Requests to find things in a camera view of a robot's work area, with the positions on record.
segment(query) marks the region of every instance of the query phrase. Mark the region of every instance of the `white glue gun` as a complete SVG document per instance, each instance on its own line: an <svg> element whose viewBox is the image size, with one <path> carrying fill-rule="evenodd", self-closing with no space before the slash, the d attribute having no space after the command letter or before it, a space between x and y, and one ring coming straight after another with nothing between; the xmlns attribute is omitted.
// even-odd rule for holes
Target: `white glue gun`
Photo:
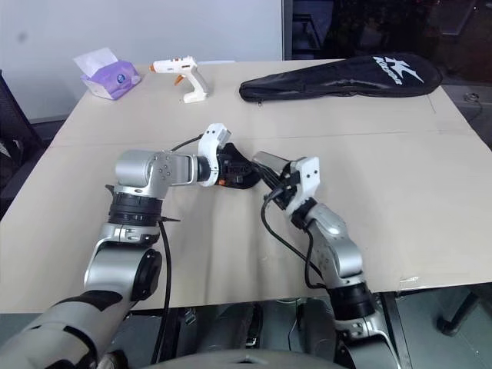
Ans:
<svg viewBox="0 0 492 369"><path fill-rule="evenodd" d="M198 73L197 62L191 56L154 61L150 66L150 70L157 73L177 73L178 77L176 78L175 86L185 77L188 78L194 87L194 91L184 95L183 101L186 103L203 101L208 95L207 83Z"/></svg>

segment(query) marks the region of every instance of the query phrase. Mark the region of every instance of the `beige table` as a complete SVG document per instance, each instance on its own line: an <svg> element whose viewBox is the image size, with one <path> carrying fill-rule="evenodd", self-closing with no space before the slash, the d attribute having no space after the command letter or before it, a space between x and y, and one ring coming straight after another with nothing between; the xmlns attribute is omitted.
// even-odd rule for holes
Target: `beige table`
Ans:
<svg viewBox="0 0 492 369"><path fill-rule="evenodd" d="M416 98L319 98L246 103L242 81L319 61L204 65L214 89L149 75L118 101L86 94L0 223L0 312L43 311L82 290L106 221L116 158L162 149L224 123L247 157L317 155L317 199L348 224L372 291L492 281L492 153L439 88ZM313 294L303 264L261 226L263 184L249 191L172 188L163 214L173 262L171 306ZM302 251L307 238L277 208L272 227ZM161 249L161 242L155 245ZM160 308L160 288L137 308Z"/></svg>

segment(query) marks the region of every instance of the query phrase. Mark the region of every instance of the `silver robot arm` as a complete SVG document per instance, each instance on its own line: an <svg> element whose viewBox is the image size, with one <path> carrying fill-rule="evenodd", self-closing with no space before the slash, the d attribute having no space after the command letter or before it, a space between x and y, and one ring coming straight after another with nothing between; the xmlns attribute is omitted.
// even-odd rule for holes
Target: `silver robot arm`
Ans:
<svg viewBox="0 0 492 369"><path fill-rule="evenodd" d="M345 367L371 367L366 359L372 352L381 359L378 367L400 368L384 315L367 288L361 252L342 218L314 200L320 184L319 159L287 161L260 151L253 162L272 190L265 202L274 201L297 228L310 235L306 265L310 261L318 267L330 295L338 339L335 362Z"/></svg>
<svg viewBox="0 0 492 369"><path fill-rule="evenodd" d="M151 296L162 256L162 199L171 186L217 181L217 150L231 133L210 125L198 155L127 151L116 164L108 222L85 272L84 292L50 307L0 349L0 366L17 369L95 367L130 309Z"/></svg>

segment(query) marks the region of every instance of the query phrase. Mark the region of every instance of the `white logo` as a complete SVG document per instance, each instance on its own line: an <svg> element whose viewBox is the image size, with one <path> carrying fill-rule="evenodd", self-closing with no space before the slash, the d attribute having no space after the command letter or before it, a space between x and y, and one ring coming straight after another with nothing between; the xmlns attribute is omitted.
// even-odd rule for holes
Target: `white logo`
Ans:
<svg viewBox="0 0 492 369"><path fill-rule="evenodd" d="M424 83L424 81L422 80L422 78L420 78L418 76L418 74L416 73L416 71L408 68L410 66L405 61L403 61L403 60L396 60L396 59L388 58L388 57L384 57L384 59L383 59L383 58L379 58L377 56L373 56L373 59L379 64L379 66L381 67L381 69L383 69L390 77L393 78L394 83L396 83L397 85L402 85L403 84L403 82L401 81L401 79L404 79L404 76L403 76L403 72L404 71L406 73L408 73L409 75L413 75L420 82ZM394 63L394 65L392 65L391 67L389 67L387 63ZM390 68L393 69L396 73L398 73L398 75L400 76L401 79L399 79L397 77L397 75L394 74L393 71L391 71Z"/></svg>

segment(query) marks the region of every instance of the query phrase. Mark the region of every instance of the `black bag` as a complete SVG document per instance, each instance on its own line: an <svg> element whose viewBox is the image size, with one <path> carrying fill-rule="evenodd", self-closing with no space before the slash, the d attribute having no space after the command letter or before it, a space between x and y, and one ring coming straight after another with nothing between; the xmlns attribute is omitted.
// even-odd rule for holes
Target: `black bag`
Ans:
<svg viewBox="0 0 492 369"><path fill-rule="evenodd" d="M241 83L245 101L364 95L406 98L431 93L442 76L430 62L404 53L359 56Z"/></svg>

